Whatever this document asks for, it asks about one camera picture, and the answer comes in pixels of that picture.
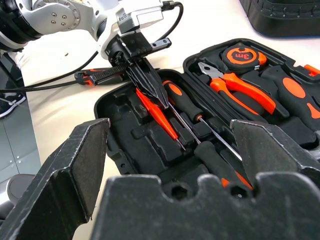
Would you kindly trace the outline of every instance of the shoe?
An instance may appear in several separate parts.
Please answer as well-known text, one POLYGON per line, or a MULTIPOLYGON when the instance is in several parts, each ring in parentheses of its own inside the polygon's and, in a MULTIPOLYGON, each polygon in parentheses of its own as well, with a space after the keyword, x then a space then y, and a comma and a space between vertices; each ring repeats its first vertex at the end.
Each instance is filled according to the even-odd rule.
POLYGON ((21 93, 0 94, 0 98, 9 101, 7 102, 0 99, 0 119, 8 116, 18 107, 17 104, 22 104, 26 100, 26 97, 21 93))

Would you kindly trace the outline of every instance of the floor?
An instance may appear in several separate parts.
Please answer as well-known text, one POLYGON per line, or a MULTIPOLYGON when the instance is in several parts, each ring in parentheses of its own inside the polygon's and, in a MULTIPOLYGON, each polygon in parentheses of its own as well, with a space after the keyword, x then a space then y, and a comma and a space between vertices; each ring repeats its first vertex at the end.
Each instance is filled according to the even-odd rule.
MULTIPOLYGON (((10 71, 9 62, 1 62, 10 71)), ((0 70, 0 89, 6 75, 0 70)), ((41 167, 28 101, 0 120, 0 183, 16 174, 36 174, 41 167)))

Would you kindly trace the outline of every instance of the cable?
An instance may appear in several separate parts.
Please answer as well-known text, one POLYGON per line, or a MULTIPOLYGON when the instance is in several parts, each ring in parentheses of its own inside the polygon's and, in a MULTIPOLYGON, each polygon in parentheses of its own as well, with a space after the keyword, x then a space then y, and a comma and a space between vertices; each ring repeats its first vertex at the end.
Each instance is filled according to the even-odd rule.
MULTIPOLYGON (((173 23, 172 27, 164 34, 162 35, 157 41, 166 38, 167 36, 169 36, 177 27, 177 25, 180 23, 180 20, 184 14, 184 6, 181 2, 179 1, 165 1, 163 2, 163 8, 162 11, 167 11, 167 10, 172 10, 175 7, 179 7, 179 14, 178 17, 176 18, 175 22, 173 23)), ((96 56, 98 55, 98 51, 96 51, 87 62, 85 62, 83 65, 81 65, 80 67, 78 67, 77 69, 65 73, 63 75, 57 76, 55 78, 46 80, 46 81, 42 81, 39 83, 35 83, 32 85, 29 85, 27 87, 20 87, 20 88, 12 88, 12 89, 0 89, 0 93, 20 93, 20 92, 33 92, 33 91, 42 91, 42 90, 49 90, 49 89, 55 89, 55 88, 60 88, 60 87, 65 87, 65 86, 70 86, 73 84, 77 84, 80 82, 83 82, 84 80, 75 80, 75 81, 69 81, 69 82, 65 82, 65 83, 61 83, 61 84, 55 84, 55 85, 51 85, 51 86, 44 86, 44 87, 39 87, 42 85, 46 85, 46 84, 50 84, 52 82, 58 81, 60 79, 63 79, 65 77, 68 77, 70 75, 75 74, 77 71, 82 70, 85 66, 87 66, 96 56)))
POLYGON ((16 84, 16 81, 18 81, 18 79, 15 79, 12 74, 9 72, 9 70, 5 67, 5 65, 0 61, 0 68, 4 71, 4 73, 6 74, 6 76, 9 78, 8 81, 11 81, 11 83, 16 87, 19 88, 18 85, 16 84))
POLYGON ((183 14, 184 14, 184 6, 182 5, 181 2, 176 1, 176 2, 174 2, 173 5, 170 4, 170 2, 172 2, 172 1, 167 1, 167 2, 168 2, 168 7, 169 8, 164 8, 162 11, 172 10, 175 7, 179 7, 179 14, 178 14, 178 17, 176 18, 174 24, 172 25, 172 27, 163 36, 161 36, 157 41, 168 37, 169 34, 171 34, 175 30, 175 28, 178 26, 183 14))
POLYGON ((20 92, 35 92, 49 89, 56 89, 61 87, 70 86, 73 84, 82 83, 84 79, 68 81, 60 84, 55 84, 51 86, 42 86, 42 87, 25 87, 25 88, 13 88, 13 89, 0 89, 0 93, 20 93, 20 92))
POLYGON ((23 106, 23 105, 21 105, 21 104, 19 104, 19 103, 13 102, 13 101, 8 101, 8 100, 6 100, 6 99, 4 99, 4 98, 1 98, 1 97, 0 97, 0 101, 4 101, 4 102, 6 102, 6 103, 8 103, 8 104, 16 105, 16 106, 19 106, 19 107, 21 107, 21 108, 24 108, 24 109, 28 109, 28 110, 29 110, 29 108, 26 107, 26 106, 23 106))
POLYGON ((39 82, 39 83, 35 83, 35 84, 32 84, 32 85, 29 85, 28 88, 35 88, 35 87, 38 87, 38 86, 42 86, 42 85, 45 85, 45 84, 49 84, 49 83, 52 83, 52 82, 55 82, 55 81, 58 81, 60 79, 63 79, 65 77, 68 77, 72 74, 75 74, 76 72, 80 71, 81 69, 83 69, 85 66, 87 66, 89 63, 92 62, 92 60, 98 55, 98 51, 96 51, 90 58, 88 61, 86 61, 83 65, 81 65, 80 67, 78 67, 77 69, 73 70, 73 71, 70 71, 68 73, 65 73, 63 75, 60 75, 60 76, 57 76, 55 78, 52 78, 50 80, 46 80, 46 81, 42 81, 42 82, 39 82))
POLYGON ((88 61, 86 61, 83 65, 81 65, 80 67, 78 67, 77 69, 65 73, 63 75, 57 76, 55 78, 46 80, 46 81, 42 81, 39 83, 35 83, 32 84, 30 86, 27 87, 20 87, 20 88, 12 88, 12 89, 0 89, 0 93, 20 93, 20 92, 32 92, 32 91, 41 91, 41 90, 48 90, 48 89, 54 89, 54 88, 60 88, 60 87, 65 87, 65 86, 69 86, 72 84, 76 84, 79 82, 83 82, 82 80, 77 80, 77 81, 70 81, 70 82, 65 82, 65 83, 61 83, 61 84, 56 84, 56 85, 51 85, 51 86, 47 86, 47 87, 38 87, 38 86, 42 86, 45 84, 50 84, 52 82, 58 81, 60 79, 63 79, 65 77, 68 77, 72 74, 75 74, 77 71, 80 71, 81 69, 83 69, 85 66, 87 66, 96 56, 98 55, 98 51, 96 51, 90 58, 88 61))

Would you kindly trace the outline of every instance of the black cable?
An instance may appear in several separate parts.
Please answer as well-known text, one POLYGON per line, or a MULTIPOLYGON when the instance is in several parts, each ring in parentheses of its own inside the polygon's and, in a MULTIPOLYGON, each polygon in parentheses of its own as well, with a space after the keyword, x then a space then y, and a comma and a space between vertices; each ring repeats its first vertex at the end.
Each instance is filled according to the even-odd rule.
MULTIPOLYGON (((175 28, 178 26, 183 14, 184 14, 184 6, 183 6, 183 4, 181 2, 179 2, 179 1, 176 1, 176 2, 167 1, 167 3, 168 3, 167 8, 163 9, 163 11, 172 10, 175 7, 179 7, 179 14, 178 14, 178 17, 176 18, 175 22, 173 23, 172 27, 164 35, 162 35, 157 41, 168 37, 175 30, 175 28)), ((19 93, 19 92, 42 91, 42 90, 61 88, 61 87, 65 87, 65 86, 70 86, 70 85, 73 85, 73 84, 81 83, 81 82, 84 81, 83 79, 69 81, 69 82, 65 82, 65 83, 61 83, 61 84, 55 84, 55 85, 51 85, 51 86, 38 87, 38 86, 42 86, 42 85, 49 84, 49 83, 55 82, 57 80, 63 79, 63 78, 68 77, 68 76, 70 76, 72 74, 75 74, 77 71, 80 71, 85 66, 87 66, 97 55, 98 55, 98 52, 96 51, 89 58, 89 60, 86 63, 84 63, 82 66, 78 67, 77 69, 75 69, 75 70, 73 70, 71 72, 65 73, 63 75, 57 76, 55 78, 52 78, 52 79, 49 79, 49 80, 46 80, 46 81, 42 81, 42 82, 39 82, 39 83, 35 83, 35 84, 32 84, 32 85, 29 85, 27 87, 20 87, 20 88, 13 88, 13 89, 0 89, 0 93, 19 93)))
POLYGON ((70 86, 73 84, 78 84, 83 82, 84 79, 81 80, 74 80, 74 81, 68 81, 60 84, 55 84, 51 86, 41 86, 41 87, 25 87, 23 89, 21 88, 13 88, 13 89, 0 89, 0 93, 19 93, 20 92, 35 92, 35 91, 42 91, 42 90, 49 90, 49 89, 56 89, 61 87, 70 86))
POLYGON ((32 84, 32 85, 29 85, 27 86, 28 88, 35 88, 35 87, 38 87, 38 86, 42 86, 42 85, 45 85, 45 84, 49 84, 49 83, 52 83, 52 82, 55 82, 55 81, 58 81, 60 79, 63 79, 65 77, 68 77, 72 74, 75 74, 76 72, 82 70, 85 66, 87 66, 89 63, 91 63, 91 61, 98 55, 98 51, 96 51, 90 58, 88 61, 86 61, 83 65, 81 65, 80 67, 78 67, 77 69, 73 70, 73 71, 70 71, 68 73, 65 73, 63 75, 60 75, 60 76, 57 76, 55 78, 52 78, 52 79, 49 79, 49 80, 46 80, 46 81, 42 81, 42 82, 39 82, 39 83, 35 83, 35 84, 32 84))
POLYGON ((11 83, 18 89, 18 85, 16 84, 16 80, 14 76, 9 72, 9 70, 6 68, 6 66, 0 61, 0 68, 4 71, 5 75, 9 78, 8 81, 11 81, 11 83))
POLYGON ((178 17, 176 18, 176 20, 175 20, 174 24, 172 25, 172 27, 163 36, 161 36, 157 41, 159 41, 161 39, 165 39, 166 37, 168 37, 169 34, 171 34, 175 30, 175 28, 178 26, 178 24, 180 23, 182 15, 184 14, 184 6, 179 1, 174 2, 173 6, 174 6, 173 8, 179 7, 178 17))
POLYGON ((46 81, 42 81, 42 82, 39 82, 39 83, 32 84, 32 85, 27 86, 27 87, 19 87, 19 88, 12 88, 12 89, 0 89, 0 93, 20 93, 20 92, 24 93, 24 92, 42 91, 42 90, 65 87, 65 86, 69 86, 69 85, 72 85, 72 84, 83 82, 83 80, 77 80, 77 81, 69 81, 69 82, 56 84, 56 85, 51 85, 51 86, 46 86, 46 87, 38 87, 38 86, 42 86, 42 85, 45 85, 45 84, 52 83, 54 81, 58 81, 60 79, 68 77, 68 76, 70 76, 72 74, 75 74, 77 71, 80 71, 85 66, 87 66, 97 55, 98 55, 98 51, 96 51, 89 58, 89 60, 86 61, 83 65, 81 65, 80 67, 78 67, 77 69, 75 69, 75 70, 73 70, 71 72, 65 73, 63 75, 57 76, 55 78, 52 78, 52 79, 49 79, 49 80, 46 80, 46 81))

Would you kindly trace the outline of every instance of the orange pliers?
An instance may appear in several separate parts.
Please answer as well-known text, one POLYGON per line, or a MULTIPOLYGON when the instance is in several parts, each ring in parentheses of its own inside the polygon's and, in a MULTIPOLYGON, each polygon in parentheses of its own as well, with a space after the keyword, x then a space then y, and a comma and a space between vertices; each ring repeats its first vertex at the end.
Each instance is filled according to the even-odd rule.
POLYGON ((204 62, 199 62, 198 66, 202 73, 212 78, 210 87, 222 96, 231 107, 249 120, 266 122, 266 120, 264 120, 264 118, 256 111, 234 97, 230 91, 237 91, 250 96, 271 115, 277 115, 281 118, 290 117, 289 112, 274 98, 264 93, 259 88, 241 80, 233 72, 224 74, 215 67, 205 64, 204 62))

